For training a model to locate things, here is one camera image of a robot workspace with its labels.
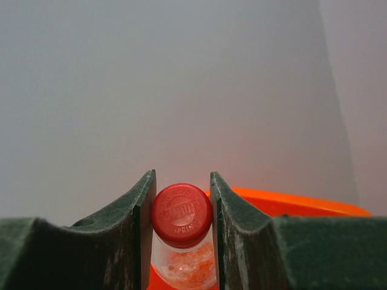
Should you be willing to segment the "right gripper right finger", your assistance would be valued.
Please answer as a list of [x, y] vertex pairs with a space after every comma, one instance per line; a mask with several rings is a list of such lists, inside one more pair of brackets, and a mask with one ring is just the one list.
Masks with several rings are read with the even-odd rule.
[[270, 217], [210, 174], [219, 289], [385, 289], [385, 217]]

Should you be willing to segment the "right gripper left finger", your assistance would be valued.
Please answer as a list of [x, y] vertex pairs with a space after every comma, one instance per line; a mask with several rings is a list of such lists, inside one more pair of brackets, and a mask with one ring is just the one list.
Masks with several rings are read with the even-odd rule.
[[156, 173], [70, 227], [1, 219], [2, 289], [146, 289]]

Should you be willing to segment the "red label bottle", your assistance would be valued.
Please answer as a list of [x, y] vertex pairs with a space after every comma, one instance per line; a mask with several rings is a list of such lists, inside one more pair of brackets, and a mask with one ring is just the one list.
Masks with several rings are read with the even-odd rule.
[[155, 197], [151, 269], [155, 289], [213, 289], [216, 286], [212, 204], [200, 188], [172, 184]]

